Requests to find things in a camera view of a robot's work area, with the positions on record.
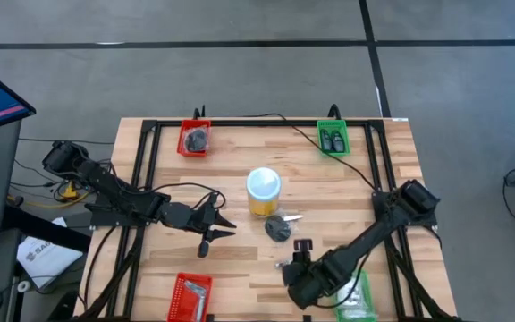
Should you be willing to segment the white printed paper sheet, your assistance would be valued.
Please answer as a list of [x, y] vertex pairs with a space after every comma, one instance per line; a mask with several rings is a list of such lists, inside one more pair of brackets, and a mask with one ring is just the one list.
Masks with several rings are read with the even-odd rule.
[[65, 272], [83, 253], [31, 236], [19, 245], [16, 259], [38, 289]]

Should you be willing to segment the bagged white cotton balls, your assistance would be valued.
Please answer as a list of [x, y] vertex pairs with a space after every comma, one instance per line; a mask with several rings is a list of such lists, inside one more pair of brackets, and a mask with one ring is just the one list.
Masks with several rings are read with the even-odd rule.
[[357, 281], [351, 279], [337, 292], [336, 301], [340, 303], [337, 312], [344, 318], [365, 318], [370, 313], [364, 294], [363, 275]]

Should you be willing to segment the yellow label disinfecting wipes canister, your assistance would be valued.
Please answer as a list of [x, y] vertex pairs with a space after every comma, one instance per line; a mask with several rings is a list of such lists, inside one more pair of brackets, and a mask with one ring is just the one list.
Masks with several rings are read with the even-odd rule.
[[252, 170], [246, 180], [249, 212], [261, 217], [273, 215], [278, 209], [281, 188], [282, 179], [274, 169], [259, 167]]

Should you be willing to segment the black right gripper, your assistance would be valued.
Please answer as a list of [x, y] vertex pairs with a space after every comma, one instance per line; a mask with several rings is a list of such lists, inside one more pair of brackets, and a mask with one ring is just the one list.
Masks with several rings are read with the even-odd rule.
[[291, 277], [296, 277], [304, 274], [311, 265], [310, 251], [313, 249], [313, 242], [311, 239], [304, 240], [302, 250], [302, 240], [295, 240], [293, 247], [296, 251], [292, 254]]

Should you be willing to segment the black aluminium table frame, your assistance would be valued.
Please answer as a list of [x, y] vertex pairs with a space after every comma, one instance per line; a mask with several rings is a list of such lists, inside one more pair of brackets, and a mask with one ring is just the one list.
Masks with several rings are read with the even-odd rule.
[[176, 276], [185, 272], [213, 278], [208, 313], [216, 321], [301, 321], [305, 314], [274, 267], [291, 257], [292, 244], [272, 241], [263, 220], [249, 212], [249, 172], [268, 166], [281, 175], [280, 206], [303, 216], [293, 234], [312, 240], [314, 257], [350, 242], [374, 222], [374, 188], [388, 190], [422, 176], [406, 121], [350, 119], [350, 154], [341, 161], [317, 150], [313, 119], [214, 119], [205, 157], [177, 153], [180, 125], [177, 119], [122, 119], [111, 157], [115, 170], [126, 181], [161, 187], [189, 205], [208, 188], [220, 190], [226, 197], [222, 213], [236, 225], [235, 235], [214, 241], [207, 257], [198, 258], [198, 235], [148, 227], [139, 269], [123, 278], [106, 306], [108, 316], [165, 320]]

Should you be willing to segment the green plastic basket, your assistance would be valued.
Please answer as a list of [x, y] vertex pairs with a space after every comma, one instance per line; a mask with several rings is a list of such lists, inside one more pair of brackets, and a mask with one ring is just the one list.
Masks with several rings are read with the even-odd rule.
[[377, 314], [376, 314], [376, 309], [375, 309], [375, 305], [374, 305], [374, 302], [373, 302], [373, 296], [372, 296], [372, 293], [371, 293], [371, 287], [370, 287], [370, 283], [369, 283], [369, 280], [368, 280], [368, 277], [367, 277], [367, 273], [364, 270], [361, 270], [360, 271], [360, 275], [357, 275], [357, 273], [354, 273], [354, 275], [353, 275], [353, 277], [351, 279], [357, 281], [361, 275], [363, 275], [364, 294], [365, 294], [366, 299], [367, 299], [367, 303], [368, 303], [368, 306], [369, 306], [369, 309], [370, 309], [370, 313], [365, 318], [348, 319], [348, 318], [344, 318], [340, 313], [338, 313], [337, 310], [336, 310], [337, 309], [337, 307], [336, 307], [334, 309], [334, 312], [335, 312], [335, 315], [336, 315], [337, 322], [376, 322]]
[[349, 143], [349, 136], [348, 136], [348, 129], [347, 129], [347, 125], [346, 125], [346, 122], [343, 121], [343, 120], [323, 120], [323, 121], [317, 121], [317, 138], [318, 138], [318, 142], [319, 142], [319, 139], [320, 139], [320, 130], [321, 129], [326, 129], [329, 133], [329, 135], [331, 136], [332, 132], [333, 131], [338, 131], [342, 137], [343, 137], [343, 140], [344, 140], [344, 144], [345, 144], [345, 151], [343, 153], [336, 153], [334, 151], [332, 152], [324, 152], [326, 153], [327, 155], [329, 156], [332, 156], [332, 157], [345, 157], [345, 156], [348, 156], [350, 154], [350, 143]]

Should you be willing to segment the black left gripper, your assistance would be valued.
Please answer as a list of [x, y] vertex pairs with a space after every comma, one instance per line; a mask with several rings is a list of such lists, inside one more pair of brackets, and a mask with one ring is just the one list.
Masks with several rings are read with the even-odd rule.
[[218, 194], [210, 192], [207, 199], [196, 209], [193, 215], [194, 226], [197, 232], [201, 234], [201, 242], [198, 246], [197, 256], [205, 258], [209, 252], [209, 245], [212, 241], [235, 235], [235, 232], [212, 230], [211, 225], [216, 225], [236, 228], [236, 225], [228, 221], [220, 215], [215, 209]]

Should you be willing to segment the red plastic basket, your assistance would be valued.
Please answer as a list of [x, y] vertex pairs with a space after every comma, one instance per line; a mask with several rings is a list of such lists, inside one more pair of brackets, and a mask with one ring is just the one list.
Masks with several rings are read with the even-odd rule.
[[213, 278], [209, 275], [179, 273], [173, 288], [173, 297], [166, 317], [167, 322], [195, 322], [198, 296], [184, 287], [184, 281], [190, 280], [207, 290], [206, 306], [201, 322], [206, 322]]
[[[183, 141], [186, 137], [186, 131], [189, 129], [198, 128], [198, 127], [206, 127], [207, 128], [208, 148], [205, 152], [202, 152], [202, 153], [190, 153], [183, 146]], [[177, 153], [182, 155], [183, 157], [205, 157], [207, 155], [207, 152], [209, 151], [210, 129], [211, 129], [211, 122], [209, 120], [184, 120], [184, 121], [182, 121], [179, 142], [178, 142], [178, 146], [177, 146]]]

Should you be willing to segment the black diagonal beam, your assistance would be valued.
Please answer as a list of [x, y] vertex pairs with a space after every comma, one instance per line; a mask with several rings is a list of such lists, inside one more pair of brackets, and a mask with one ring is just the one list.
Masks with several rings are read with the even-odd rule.
[[27, 236], [81, 252], [86, 252], [91, 242], [91, 238], [86, 234], [53, 224], [11, 206], [4, 208], [2, 227], [15, 228]]

